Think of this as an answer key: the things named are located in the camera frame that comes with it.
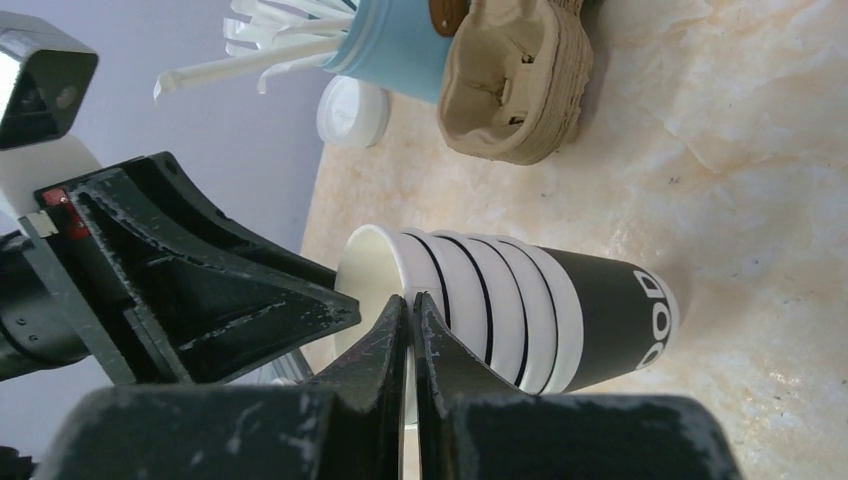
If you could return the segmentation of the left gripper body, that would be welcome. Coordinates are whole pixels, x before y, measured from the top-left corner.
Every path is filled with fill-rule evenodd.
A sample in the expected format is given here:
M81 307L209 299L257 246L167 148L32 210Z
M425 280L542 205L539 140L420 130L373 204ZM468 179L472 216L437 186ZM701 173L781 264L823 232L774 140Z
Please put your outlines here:
M140 380L133 302L63 188L1 237L1 378L94 358L115 384Z

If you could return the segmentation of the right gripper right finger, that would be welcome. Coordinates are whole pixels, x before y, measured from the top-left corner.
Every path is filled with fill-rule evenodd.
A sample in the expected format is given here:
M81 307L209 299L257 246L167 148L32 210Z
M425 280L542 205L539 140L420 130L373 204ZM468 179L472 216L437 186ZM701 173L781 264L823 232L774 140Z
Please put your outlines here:
M665 395L530 395L415 297L411 331L426 479L738 479L724 432L697 401Z

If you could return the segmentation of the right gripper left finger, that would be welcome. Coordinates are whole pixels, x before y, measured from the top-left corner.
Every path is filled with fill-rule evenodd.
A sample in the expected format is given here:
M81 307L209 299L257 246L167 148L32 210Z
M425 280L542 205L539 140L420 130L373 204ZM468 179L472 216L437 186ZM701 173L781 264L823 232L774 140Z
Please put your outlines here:
M71 412L39 479L398 479L407 305L295 386L110 387Z

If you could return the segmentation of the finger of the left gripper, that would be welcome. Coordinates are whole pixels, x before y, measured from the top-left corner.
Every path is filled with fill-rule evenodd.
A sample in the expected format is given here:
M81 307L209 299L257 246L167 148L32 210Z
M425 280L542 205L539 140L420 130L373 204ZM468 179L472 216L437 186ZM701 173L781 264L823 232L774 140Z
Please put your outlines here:
M74 179L69 197L114 383L228 382L361 320L333 270L227 217L167 152Z

